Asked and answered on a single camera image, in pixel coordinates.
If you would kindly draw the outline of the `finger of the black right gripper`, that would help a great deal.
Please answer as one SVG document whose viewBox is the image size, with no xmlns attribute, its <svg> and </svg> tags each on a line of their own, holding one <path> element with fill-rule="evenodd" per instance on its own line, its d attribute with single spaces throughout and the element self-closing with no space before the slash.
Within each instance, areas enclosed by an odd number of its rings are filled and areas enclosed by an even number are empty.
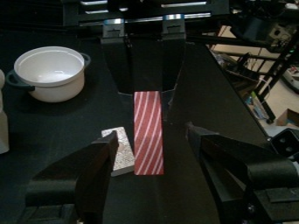
<svg viewBox="0 0 299 224">
<path fill-rule="evenodd" d="M 123 18 L 107 19 L 104 21 L 100 43 L 118 91 L 122 94 L 131 95 L 134 92 L 134 78 Z"/>
<path fill-rule="evenodd" d="M 184 15 L 163 17 L 163 91 L 174 90 L 186 51 Z"/>
</svg>

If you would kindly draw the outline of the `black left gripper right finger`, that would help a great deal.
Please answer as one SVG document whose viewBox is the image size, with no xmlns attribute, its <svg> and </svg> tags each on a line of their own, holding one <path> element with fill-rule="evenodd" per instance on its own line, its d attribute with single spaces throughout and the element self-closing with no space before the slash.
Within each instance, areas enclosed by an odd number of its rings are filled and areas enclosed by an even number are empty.
<svg viewBox="0 0 299 224">
<path fill-rule="evenodd" d="M 299 170 L 287 157 L 186 124 L 221 224 L 299 221 Z"/>
</svg>

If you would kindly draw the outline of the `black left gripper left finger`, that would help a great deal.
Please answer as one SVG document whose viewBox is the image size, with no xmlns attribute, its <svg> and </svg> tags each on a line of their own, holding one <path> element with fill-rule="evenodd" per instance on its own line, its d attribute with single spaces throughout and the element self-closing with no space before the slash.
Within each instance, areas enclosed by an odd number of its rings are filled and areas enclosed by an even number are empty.
<svg viewBox="0 0 299 224">
<path fill-rule="evenodd" d="M 18 224 L 103 224 L 118 133 L 52 163 L 32 178 Z"/>
</svg>

